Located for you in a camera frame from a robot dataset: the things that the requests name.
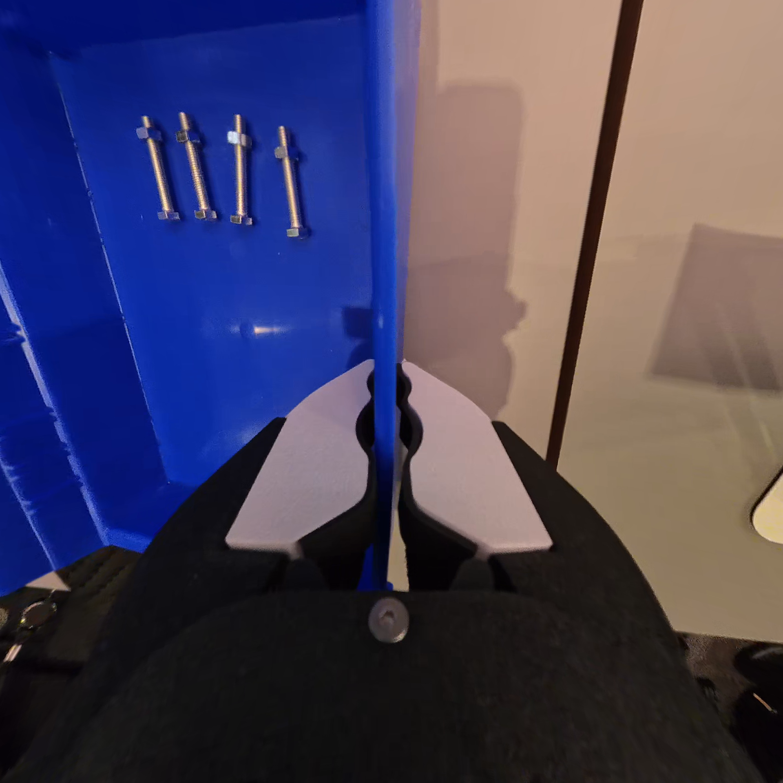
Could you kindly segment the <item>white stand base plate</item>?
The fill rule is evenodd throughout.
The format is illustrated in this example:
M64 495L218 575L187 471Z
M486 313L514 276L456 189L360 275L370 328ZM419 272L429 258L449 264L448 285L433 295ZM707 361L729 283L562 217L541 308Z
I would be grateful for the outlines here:
M782 545L782 469L754 504L750 519L758 535L770 543Z

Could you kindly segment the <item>silver bolt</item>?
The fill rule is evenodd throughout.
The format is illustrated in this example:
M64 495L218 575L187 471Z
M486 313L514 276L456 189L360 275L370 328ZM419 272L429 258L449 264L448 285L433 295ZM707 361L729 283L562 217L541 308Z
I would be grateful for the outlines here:
M277 128L276 147L280 145L296 146L292 134L284 125L279 125ZM287 229L287 236L292 239L302 240L309 236L309 229L305 223L305 216L299 193L299 160L278 161L280 162L282 170L283 184L288 206L289 227Z
M190 115L186 112L179 112L179 129L192 129L199 134ZM194 210L194 216L197 220L213 222L218 220L217 212L212 208L208 185L204 176L201 146L202 144L183 144L180 143L186 153L190 168L192 186L194 189L197 208Z
M245 119L239 113L233 116L232 130L248 135ZM244 149L239 146L232 146L232 148L235 177L235 209L230 217L230 222L238 226L251 226L253 225L253 219L250 216L249 209L248 161L252 144L250 149Z
M139 127L147 126L149 128L153 127L158 129L155 123L153 122L153 120L147 115L143 115L141 117L140 122L141 125ZM158 218L162 221L168 221L168 222L180 221L180 215L174 205L174 201L171 196L170 186L168 183L168 174L164 162L163 138L161 138L160 142L153 142L153 141L142 141L142 142L146 144L146 148L149 153L150 163L153 171L153 178L155 180L158 198L160 202L160 210L158 211Z

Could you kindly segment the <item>grey desk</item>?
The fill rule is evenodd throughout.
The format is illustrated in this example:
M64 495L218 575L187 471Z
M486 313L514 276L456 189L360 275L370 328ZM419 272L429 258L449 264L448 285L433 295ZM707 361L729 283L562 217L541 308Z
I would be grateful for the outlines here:
M781 640L781 2L422 2L404 358L544 455L678 630Z

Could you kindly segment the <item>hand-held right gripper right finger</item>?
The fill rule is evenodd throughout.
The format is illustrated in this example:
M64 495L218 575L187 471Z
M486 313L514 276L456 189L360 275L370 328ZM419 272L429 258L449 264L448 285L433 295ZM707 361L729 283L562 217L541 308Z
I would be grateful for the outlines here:
M398 365L397 381L409 587L445 590L465 562L549 551L552 538L493 421L411 362Z

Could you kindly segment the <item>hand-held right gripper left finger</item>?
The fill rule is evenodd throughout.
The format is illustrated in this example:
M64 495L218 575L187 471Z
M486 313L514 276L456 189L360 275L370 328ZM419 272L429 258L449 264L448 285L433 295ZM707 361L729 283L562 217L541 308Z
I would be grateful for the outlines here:
M295 406L226 536L238 551L316 564L329 587L359 586L376 534L374 362Z

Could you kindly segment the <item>person's black trousers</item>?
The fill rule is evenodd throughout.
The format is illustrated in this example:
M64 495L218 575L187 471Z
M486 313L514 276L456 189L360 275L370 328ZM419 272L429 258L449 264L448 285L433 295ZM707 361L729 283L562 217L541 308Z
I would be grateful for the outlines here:
M101 626L139 554L104 547L2 596L5 634L28 604L51 597L58 612L9 666L2 668L2 757L16 757L64 697L93 652Z

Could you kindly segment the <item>blue plastic bin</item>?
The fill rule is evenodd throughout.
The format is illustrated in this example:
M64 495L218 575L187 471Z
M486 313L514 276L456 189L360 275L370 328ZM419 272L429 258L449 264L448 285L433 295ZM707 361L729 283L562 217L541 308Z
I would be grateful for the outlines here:
M385 582L419 29L420 2L2 2L2 593L104 545L143 551L367 359ZM217 221L194 216L181 111ZM251 226L230 222L237 113ZM143 115L180 221L158 218Z

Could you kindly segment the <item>black badge reel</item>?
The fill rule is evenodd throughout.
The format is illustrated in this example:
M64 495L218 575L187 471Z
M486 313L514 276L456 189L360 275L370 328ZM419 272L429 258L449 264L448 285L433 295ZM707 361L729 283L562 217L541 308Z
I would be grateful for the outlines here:
M18 620L11 626L11 630L5 634L4 640L7 641L7 646L2 654L2 668L9 666L19 657L25 645L43 628L51 624L57 612L57 603L51 597L28 604L22 610Z

